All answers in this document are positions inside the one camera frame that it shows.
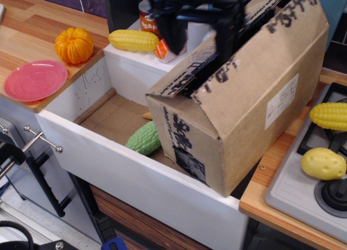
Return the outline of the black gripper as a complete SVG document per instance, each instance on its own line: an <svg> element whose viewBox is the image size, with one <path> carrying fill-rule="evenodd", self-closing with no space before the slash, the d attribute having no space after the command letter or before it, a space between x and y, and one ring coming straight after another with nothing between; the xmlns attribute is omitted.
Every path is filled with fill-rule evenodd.
<svg viewBox="0 0 347 250"><path fill-rule="evenodd" d="M149 1L150 13L163 39L176 55L187 42L185 22L217 24L215 40L219 62L226 62L243 46L245 6L250 0Z"/></svg>

